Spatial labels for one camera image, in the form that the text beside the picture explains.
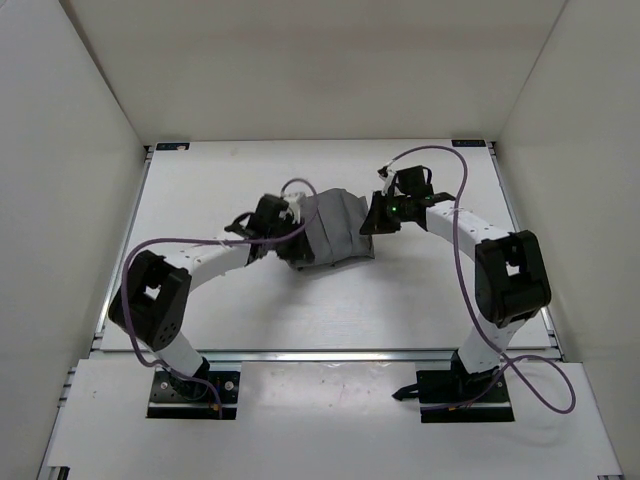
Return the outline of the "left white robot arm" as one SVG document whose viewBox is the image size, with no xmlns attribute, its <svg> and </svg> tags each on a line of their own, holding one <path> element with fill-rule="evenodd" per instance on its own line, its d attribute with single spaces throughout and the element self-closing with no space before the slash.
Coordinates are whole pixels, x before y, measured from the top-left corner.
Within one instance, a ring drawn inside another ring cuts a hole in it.
<svg viewBox="0 0 640 480">
<path fill-rule="evenodd" d="M 203 395 L 209 385 L 205 359 L 181 333 L 190 293 L 271 252 L 288 262 L 313 260 L 306 228 L 318 204 L 303 193 L 265 194 L 253 212 L 236 217 L 216 238 L 143 242 L 126 259 L 109 319 L 128 334 L 137 355 L 144 346 L 155 357 L 140 357 L 143 365 L 168 370 L 185 397 Z"/>
</svg>

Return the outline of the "grey pleated skirt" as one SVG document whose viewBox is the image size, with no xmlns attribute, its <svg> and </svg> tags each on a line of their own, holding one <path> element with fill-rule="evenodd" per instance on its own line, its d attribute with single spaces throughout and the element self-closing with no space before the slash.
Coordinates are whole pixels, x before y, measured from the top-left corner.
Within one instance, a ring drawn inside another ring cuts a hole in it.
<svg viewBox="0 0 640 480">
<path fill-rule="evenodd" d="M 374 258 L 371 235 L 361 235 L 368 214 L 364 196 L 341 188 L 332 188 L 301 201 L 306 243 L 312 258 L 296 253 L 287 264 L 293 269 L 334 265 L 352 258 Z"/>
</svg>

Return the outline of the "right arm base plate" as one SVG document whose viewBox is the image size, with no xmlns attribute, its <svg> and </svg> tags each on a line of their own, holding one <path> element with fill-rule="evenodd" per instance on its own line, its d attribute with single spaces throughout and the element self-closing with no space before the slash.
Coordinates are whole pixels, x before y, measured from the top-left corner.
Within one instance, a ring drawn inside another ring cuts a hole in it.
<svg viewBox="0 0 640 480">
<path fill-rule="evenodd" d="M 457 356 L 448 370 L 418 370 L 416 382 L 401 387 L 392 398 L 417 399 L 423 424 L 515 421 L 506 380 L 499 368 L 470 374 Z"/>
</svg>

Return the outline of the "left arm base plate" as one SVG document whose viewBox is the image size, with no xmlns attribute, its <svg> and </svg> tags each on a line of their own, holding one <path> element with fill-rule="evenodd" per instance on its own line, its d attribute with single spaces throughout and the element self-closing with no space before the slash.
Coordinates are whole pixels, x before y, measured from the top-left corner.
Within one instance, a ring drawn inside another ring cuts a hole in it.
<svg viewBox="0 0 640 480">
<path fill-rule="evenodd" d="M 164 369 L 156 369 L 151 384 L 146 417 L 170 420 L 235 420 L 241 371 L 211 369 L 206 385 L 184 381 Z"/>
</svg>

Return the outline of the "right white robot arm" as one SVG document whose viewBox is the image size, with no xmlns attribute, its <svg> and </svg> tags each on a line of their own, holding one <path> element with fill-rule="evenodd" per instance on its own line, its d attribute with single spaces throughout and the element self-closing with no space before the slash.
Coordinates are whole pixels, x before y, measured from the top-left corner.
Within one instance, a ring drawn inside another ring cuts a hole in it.
<svg viewBox="0 0 640 480">
<path fill-rule="evenodd" d="M 458 369 L 448 376 L 452 395 L 471 400 L 484 388 L 483 375 L 499 366 L 515 333 L 550 303 L 537 237 L 496 227 L 457 206 L 453 195 L 436 193 L 427 167 L 397 172 L 383 167 L 378 174 L 384 187 L 373 193 L 362 235 L 393 234 L 414 223 L 474 262 L 476 322 L 452 360 Z"/>
</svg>

